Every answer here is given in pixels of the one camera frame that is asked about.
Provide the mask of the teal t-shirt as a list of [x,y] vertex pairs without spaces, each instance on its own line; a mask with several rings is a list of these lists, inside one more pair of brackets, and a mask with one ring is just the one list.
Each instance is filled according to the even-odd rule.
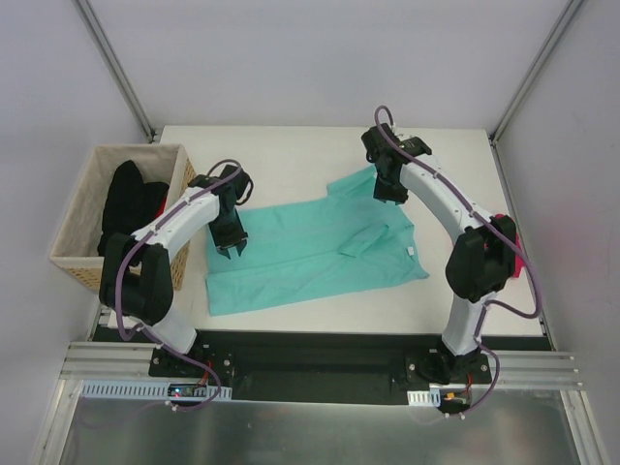
[[227,259],[206,245],[213,316],[264,310],[428,278],[415,226],[402,208],[373,197],[369,167],[326,186],[324,197],[242,210],[248,243]]

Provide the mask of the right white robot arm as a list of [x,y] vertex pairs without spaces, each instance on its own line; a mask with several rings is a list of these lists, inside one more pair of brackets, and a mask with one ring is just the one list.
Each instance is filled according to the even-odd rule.
[[453,299],[447,326],[435,352],[416,363],[430,383],[447,385],[465,378],[480,360],[483,305],[502,291],[515,272],[515,253],[489,228],[516,240],[508,216],[477,211],[444,175],[432,149],[420,138],[401,140],[386,123],[361,136],[366,160],[377,177],[373,197],[403,204],[415,195],[444,227],[452,242],[445,275]]

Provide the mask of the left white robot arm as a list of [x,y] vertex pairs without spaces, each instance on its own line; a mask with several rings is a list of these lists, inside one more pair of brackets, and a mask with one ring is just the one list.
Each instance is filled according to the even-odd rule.
[[202,228],[207,227],[216,252],[241,254],[248,233],[237,208],[253,191],[249,174],[225,159],[190,181],[179,199],[157,219],[128,234],[116,233],[104,255],[99,299],[112,309],[121,338],[139,330],[172,351],[170,363],[182,376],[198,375],[205,355],[198,331],[173,307],[171,263]]

